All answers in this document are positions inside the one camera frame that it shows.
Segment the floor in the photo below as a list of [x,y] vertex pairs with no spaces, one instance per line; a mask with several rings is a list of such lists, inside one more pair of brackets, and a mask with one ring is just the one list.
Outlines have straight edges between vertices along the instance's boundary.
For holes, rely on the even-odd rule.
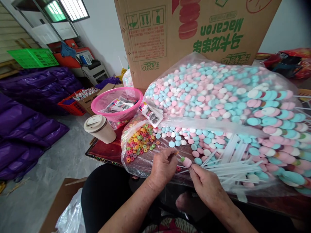
[[14,182],[8,183],[0,195],[1,233],[38,232],[64,178],[86,177],[102,165],[84,155],[93,138],[83,129],[88,117],[88,114],[55,117],[70,131],[46,151],[38,164],[25,175],[24,179],[29,178],[27,183],[6,196],[5,193],[15,186]]

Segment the red plastic basket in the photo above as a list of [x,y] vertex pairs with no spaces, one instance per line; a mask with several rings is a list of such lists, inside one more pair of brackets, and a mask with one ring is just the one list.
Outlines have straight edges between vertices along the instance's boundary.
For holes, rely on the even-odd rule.
[[70,100],[73,96],[75,96],[75,93],[73,93],[72,95],[68,96],[67,98],[63,99],[61,102],[59,102],[57,105],[61,106],[63,109],[65,109],[67,112],[69,112],[71,115],[74,116],[83,116],[86,111],[84,110],[84,108],[82,108],[78,102],[74,101],[72,104],[69,105],[65,105],[63,104],[63,102],[65,102],[66,100]]
[[[138,100],[138,102],[131,108],[116,113],[102,113],[100,110],[106,108],[114,99],[120,96],[128,100]],[[103,115],[109,121],[125,121],[131,119],[139,108],[143,100],[143,94],[140,90],[133,87],[118,87],[112,90],[106,91],[96,99],[93,100],[91,108],[95,114]]]

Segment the window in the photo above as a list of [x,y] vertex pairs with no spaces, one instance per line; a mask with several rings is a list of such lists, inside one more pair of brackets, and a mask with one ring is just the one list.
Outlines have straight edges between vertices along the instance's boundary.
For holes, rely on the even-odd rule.
[[57,4],[56,1],[51,2],[44,9],[53,23],[66,20],[65,15],[63,14],[62,10],[59,8],[59,5]]
[[[71,22],[77,22],[89,18],[87,10],[82,0],[59,0]],[[56,1],[49,3],[44,10],[52,22],[66,21],[66,17]]]

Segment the green plastic basket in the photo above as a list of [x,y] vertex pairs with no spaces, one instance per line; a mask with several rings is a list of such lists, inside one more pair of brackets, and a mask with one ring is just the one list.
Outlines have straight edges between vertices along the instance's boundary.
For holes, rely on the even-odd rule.
[[7,51],[24,69],[59,65],[49,49],[21,49]]

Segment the wooden table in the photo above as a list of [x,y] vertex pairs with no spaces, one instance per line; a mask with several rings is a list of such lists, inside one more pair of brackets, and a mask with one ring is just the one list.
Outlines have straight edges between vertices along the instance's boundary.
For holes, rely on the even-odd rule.
[[[123,127],[116,130],[117,138],[111,144],[105,144],[100,140],[94,140],[86,152],[90,158],[122,166],[120,139]],[[311,218],[311,198],[297,193],[296,196],[287,197],[252,197],[247,196],[248,204],[264,208],[279,214],[283,214],[298,220],[307,221]]]

